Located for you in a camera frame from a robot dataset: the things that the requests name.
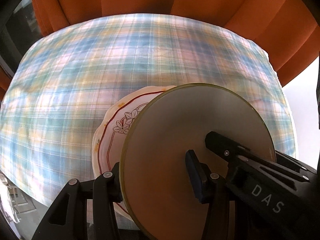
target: checkered fabric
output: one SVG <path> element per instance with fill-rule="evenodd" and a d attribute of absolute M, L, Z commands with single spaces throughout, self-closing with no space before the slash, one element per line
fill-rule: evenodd
<path fill-rule="evenodd" d="M 192 82 L 245 98 L 275 148 L 295 156 L 289 106 L 259 46 L 196 20 L 131 14 L 67 27 L 28 50 L 1 105 L 0 169 L 49 206 L 69 179 L 94 179 L 92 137 L 114 103 L 145 86 Z"/>

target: white wall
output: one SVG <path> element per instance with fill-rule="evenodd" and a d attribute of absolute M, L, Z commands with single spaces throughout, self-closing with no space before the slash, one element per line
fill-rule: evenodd
<path fill-rule="evenodd" d="M 297 130 L 298 159 L 317 168 L 320 151 L 320 130 L 316 87 L 319 58 L 283 87 Z"/>

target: plate rim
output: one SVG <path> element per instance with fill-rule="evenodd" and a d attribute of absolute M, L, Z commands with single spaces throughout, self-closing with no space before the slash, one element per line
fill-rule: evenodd
<path fill-rule="evenodd" d="M 209 83 L 189 83 L 189 84 L 183 84 L 183 85 L 180 85 L 180 86 L 176 86 L 174 88 L 171 88 L 167 91 L 164 91 L 163 93 L 161 93 L 160 95 L 156 96 L 154 99 L 152 99 L 143 109 L 142 111 L 140 112 L 140 114 L 136 117 L 135 121 L 132 123 L 132 126 L 130 127 L 127 135 L 126 135 L 126 138 L 124 140 L 124 144 L 123 144 L 123 148 L 122 148 L 122 152 L 121 152 L 121 156 L 120 156 L 120 163 L 119 163 L 119 181 L 120 181 L 120 189 L 121 189 L 121 193 L 122 193 L 122 197 L 123 197 L 123 201 L 124 201 L 124 204 L 128 210 L 128 213 L 129 215 L 131 216 L 131 218 L 133 219 L 133 221 L 136 223 L 136 225 L 139 227 L 139 229 L 146 235 L 148 236 L 150 239 L 157 239 L 156 237 L 154 237 L 150 232 L 148 232 L 146 230 L 146 228 L 140 223 L 140 221 L 138 220 L 138 218 L 135 216 L 134 212 L 132 211 L 132 208 L 129 204 L 129 201 L 128 201 L 128 198 L 127 198 L 127 194 L 126 194 L 126 190 L 125 190 L 125 186 L 124 186 L 124 161 L 125 161 L 125 157 L 126 157 L 126 152 L 127 152 L 127 148 L 128 148 L 128 143 L 129 143 L 129 140 L 131 139 L 132 137 L 132 134 L 134 133 L 135 129 L 136 129 L 136 126 L 137 124 L 139 123 L 141 117 L 143 116 L 144 112 L 147 111 L 150 106 L 152 106 L 156 101 L 158 101 L 160 98 L 164 97 L 166 94 L 168 93 L 171 93 L 173 91 L 176 91 L 176 90 L 180 90 L 180 89 L 184 89 L 184 88 L 187 88 L 187 87 L 198 87 L 198 86 L 206 86 L 206 87 L 215 87 L 215 88 L 218 88 L 218 89 L 222 89 L 222 90 L 225 90 L 225 91 L 228 91 L 228 92 L 231 92 L 232 94 L 236 95 L 238 98 L 240 98 L 241 100 L 243 100 L 247 105 L 249 105 L 253 110 L 254 112 L 258 115 L 258 117 L 261 119 L 262 123 L 264 124 L 265 128 L 267 129 L 268 131 L 268 134 L 269 134 L 269 137 L 272 141 L 272 146 L 273 146 L 273 157 L 274 157 L 274 161 L 276 161 L 276 154 L 275 154 L 275 146 L 273 144 L 273 140 L 272 140 L 272 137 L 271 137 L 271 134 L 268 130 L 268 127 L 266 126 L 264 120 L 262 119 L 262 117 L 260 116 L 260 114 L 257 112 L 256 109 L 254 109 L 254 107 L 247 101 L 245 100 L 244 98 L 242 98 L 240 95 L 238 95 L 237 93 L 225 88 L 225 87 L 221 87 L 221 86 L 218 86 L 218 85 L 214 85 L 214 84 L 209 84 Z"/>

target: plaid tablecloth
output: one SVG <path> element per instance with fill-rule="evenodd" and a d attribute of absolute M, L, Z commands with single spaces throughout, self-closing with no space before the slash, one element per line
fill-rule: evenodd
<path fill-rule="evenodd" d="M 1 105 L 0 169 L 49 206 L 69 179 L 94 179 L 92 137 L 110 106 L 145 86 L 191 82 L 245 98 L 275 148 L 295 156 L 289 106 L 259 46 L 196 20 L 132 14 L 67 27 L 28 50 Z"/>

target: flower design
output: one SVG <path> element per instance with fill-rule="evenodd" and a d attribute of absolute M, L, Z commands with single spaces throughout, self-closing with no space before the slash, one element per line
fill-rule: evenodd
<path fill-rule="evenodd" d="M 124 123 L 123 121 L 117 121 L 117 126 L 113 128 L 115 132 L 127 134 L 129 130 L 129 125 Z"/>
<path fill-rule="evenodd" d="M 130 126 L 134 119 L 138 116 L 138 110 L 134 109 L 131 113 L 125 112 L 124 115 L 126 118 L 125 124 Z"/>

